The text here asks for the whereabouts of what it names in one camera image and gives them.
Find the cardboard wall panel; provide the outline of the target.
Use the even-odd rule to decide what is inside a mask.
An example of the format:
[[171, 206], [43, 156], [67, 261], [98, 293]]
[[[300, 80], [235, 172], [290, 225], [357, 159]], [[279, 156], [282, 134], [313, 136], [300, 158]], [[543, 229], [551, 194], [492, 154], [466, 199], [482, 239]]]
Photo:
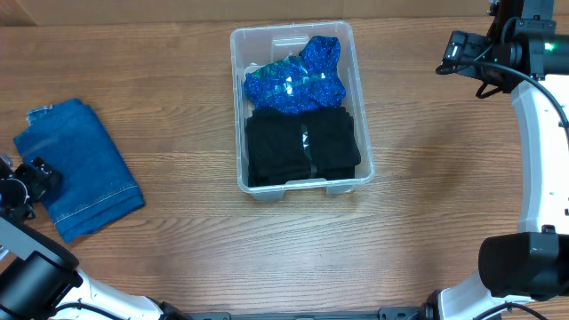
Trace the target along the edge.
[[484, 16], [487, 0], [1, 0], [2, 26]]

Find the clear plastic storage bin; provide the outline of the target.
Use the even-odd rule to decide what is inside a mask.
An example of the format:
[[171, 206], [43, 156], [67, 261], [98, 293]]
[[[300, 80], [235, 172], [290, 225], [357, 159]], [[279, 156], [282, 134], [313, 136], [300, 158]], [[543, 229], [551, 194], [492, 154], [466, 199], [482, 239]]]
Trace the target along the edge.
[[[354, 134], [362, 157], [361, 163], [355, 167], [353, 179], [293, 180], [284, 185], [250, 187], [245, 126], [247, 118], [252, 115], [254, 105], [245, 97], [245, 76], [269, 63], [298, 54], [312, 36], [335, 36], [340, 40], [338, 76], [347, 91], [342, 106], [354, 119]], [[243, 192], [259, 201], [279, 200], [287, 191], [313, 188], [323, 188], [326, 194], [331, 196], [349, 193], [373, 179], [373, 146], [365, 113], [357, 49], [352, 27], [346, 21], [312, 21], [237, 28], [231, 33], [229, 42], [235, 110], [236, 178], [237, 185]]]

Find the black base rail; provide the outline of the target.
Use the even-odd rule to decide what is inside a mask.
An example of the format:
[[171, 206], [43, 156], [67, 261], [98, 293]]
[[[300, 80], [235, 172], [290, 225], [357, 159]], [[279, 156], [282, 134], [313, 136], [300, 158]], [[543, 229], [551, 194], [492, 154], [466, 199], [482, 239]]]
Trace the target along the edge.
[[342, 311], [316, 313], [264, 313], [235, 315], [228, 312], [186, 314], [189, 320], [419, 320], [418, 307], [384, 307], [377, 311]]

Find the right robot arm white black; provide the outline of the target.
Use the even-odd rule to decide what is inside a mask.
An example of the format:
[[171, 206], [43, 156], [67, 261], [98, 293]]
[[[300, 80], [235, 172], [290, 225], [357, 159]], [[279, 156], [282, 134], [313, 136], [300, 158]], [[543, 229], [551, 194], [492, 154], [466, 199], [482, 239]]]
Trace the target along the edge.
[[454, 31], [437, 67], [478, 80], [479, 99], [511, 96], [523, 174], [517, 232], [485, 239], [477, 271], [460, 284], [380, 316], [497, 319], [568, 293], [568, 38], [556, 32], [553, 10], [550, 1], [493, 1], [488, 32]]

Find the black cloth with band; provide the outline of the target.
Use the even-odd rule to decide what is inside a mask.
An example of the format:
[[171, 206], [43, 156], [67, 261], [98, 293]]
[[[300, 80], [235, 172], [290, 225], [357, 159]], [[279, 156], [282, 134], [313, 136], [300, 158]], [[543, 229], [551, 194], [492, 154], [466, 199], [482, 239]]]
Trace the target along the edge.
[[258, 110], [247, 119], [244, 131], [250, 187], [353, 179], [361, 163], [354, 119], [344, 107], [297, 115]]

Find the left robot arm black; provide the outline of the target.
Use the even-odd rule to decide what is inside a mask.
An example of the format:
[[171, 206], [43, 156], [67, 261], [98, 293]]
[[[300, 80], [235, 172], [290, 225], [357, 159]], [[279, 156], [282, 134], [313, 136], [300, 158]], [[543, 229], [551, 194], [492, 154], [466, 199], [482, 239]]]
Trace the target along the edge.
[[3, 319], [187, 319], [166, 302], [120, 292], [91, 279], [65, 247], [25, 224], [33, 204], [55, 190], [62, 176], [43, 159], [16, 170], [1, 157], [1, 272]]

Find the shiny blue sequin cloth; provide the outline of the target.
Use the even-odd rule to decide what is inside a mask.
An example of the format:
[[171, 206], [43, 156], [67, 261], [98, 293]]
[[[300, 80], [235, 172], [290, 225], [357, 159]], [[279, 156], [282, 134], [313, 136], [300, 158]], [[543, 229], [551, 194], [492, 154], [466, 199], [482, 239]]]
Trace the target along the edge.
[[244, 93], [258, 110], [287, 115], [337, 108], [346, 97], [338, 76], [340, 56], [338, 38], [313, 36], [298, 55], [246, 74]]

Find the blue denim cloth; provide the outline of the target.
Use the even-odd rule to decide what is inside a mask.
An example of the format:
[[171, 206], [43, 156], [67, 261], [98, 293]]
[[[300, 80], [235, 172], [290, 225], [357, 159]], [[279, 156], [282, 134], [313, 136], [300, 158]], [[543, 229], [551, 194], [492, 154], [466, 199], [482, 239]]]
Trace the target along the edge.
[[24, 163], [42, 158], [62, 175], [42, 203], [63, 241], [94, 233], [145, 206], [142, 191], [93, 109], [80, 99], [28, 112], [13, 138]]

